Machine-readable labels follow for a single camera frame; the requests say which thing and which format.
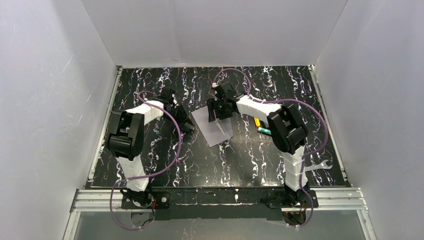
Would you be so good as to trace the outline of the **brown kraft envelope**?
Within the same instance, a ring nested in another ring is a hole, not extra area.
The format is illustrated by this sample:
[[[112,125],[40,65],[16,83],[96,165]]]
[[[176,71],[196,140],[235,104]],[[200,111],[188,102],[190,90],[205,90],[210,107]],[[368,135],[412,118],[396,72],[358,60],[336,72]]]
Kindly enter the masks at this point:
[[[216,125],[218,126],[219,130],[227,137],[232,138],[233,137],[233,128],[230,118],[226,118],[223,120],[215,120],[214,121]]]

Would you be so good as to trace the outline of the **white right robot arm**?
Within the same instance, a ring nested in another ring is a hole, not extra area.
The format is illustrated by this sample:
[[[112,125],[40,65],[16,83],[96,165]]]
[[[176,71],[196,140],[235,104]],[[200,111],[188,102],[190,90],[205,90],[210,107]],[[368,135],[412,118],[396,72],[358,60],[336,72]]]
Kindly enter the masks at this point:
[[[259,119],[270,130],[274,145],[281,151],[285,167],[284,188],[288,200],[304,196],[308,183],[303,155],[308,129],[296,106],[267,103],[237,92],[230,83],[211,85],[213,97],[207,100],[208,121],[228,119],[234,113]]]

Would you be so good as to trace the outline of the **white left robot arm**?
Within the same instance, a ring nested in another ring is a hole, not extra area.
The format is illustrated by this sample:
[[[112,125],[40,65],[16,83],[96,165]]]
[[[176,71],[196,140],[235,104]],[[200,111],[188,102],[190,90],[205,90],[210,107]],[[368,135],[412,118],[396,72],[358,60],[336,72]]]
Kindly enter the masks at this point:
[[[141,160],[144,145],[144,128],[154,120],[166,118],[176,128],[178,135],[177,152],[173,165],[179,158],[183,145],[183,132],[194,129],[188,111],[178,102],[176,91],[163,88],[155,99],[143,100],[142,104],[127,110],[110,114],[105,147],[117,159],[123,170],[127,190],[140,193],[147,189],[149,179],[156,174],[145,173]]]

